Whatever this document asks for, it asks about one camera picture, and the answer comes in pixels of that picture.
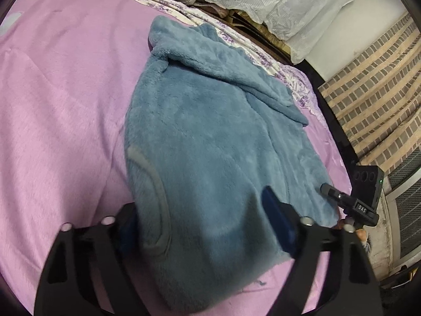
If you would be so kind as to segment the person's right hand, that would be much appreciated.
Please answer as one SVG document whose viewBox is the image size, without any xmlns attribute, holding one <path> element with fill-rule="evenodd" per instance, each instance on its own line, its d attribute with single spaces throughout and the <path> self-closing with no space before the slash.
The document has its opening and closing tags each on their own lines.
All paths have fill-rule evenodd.
<svg viewBox="0 0 421 316">
<path fill-rule="evenodd" d="M 333 227 L 337 230 L 344 230 L 347 233 L 355 234 L 361 243 L 366 243 L 368 241 L 368 233 L 363 228 L 356 228 L 354 225 L 354 220 L 352 218 L 343 218 L 340 219 L 337 224 Z"/>
</svg>

